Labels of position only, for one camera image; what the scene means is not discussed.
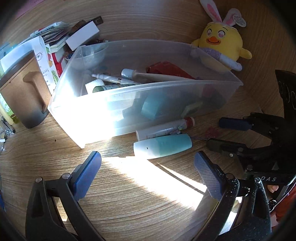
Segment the person's right hand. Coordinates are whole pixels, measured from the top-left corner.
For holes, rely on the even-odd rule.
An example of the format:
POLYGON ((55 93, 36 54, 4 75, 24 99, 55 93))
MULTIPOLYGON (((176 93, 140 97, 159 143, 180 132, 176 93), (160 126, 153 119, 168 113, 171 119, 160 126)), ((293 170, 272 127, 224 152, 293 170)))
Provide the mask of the person's right hand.
POLYGON ((267 190, 270 192, 270 193, 274 193, 275 191, 278 190, 279 186, 278 185, 267 185, 267 190))

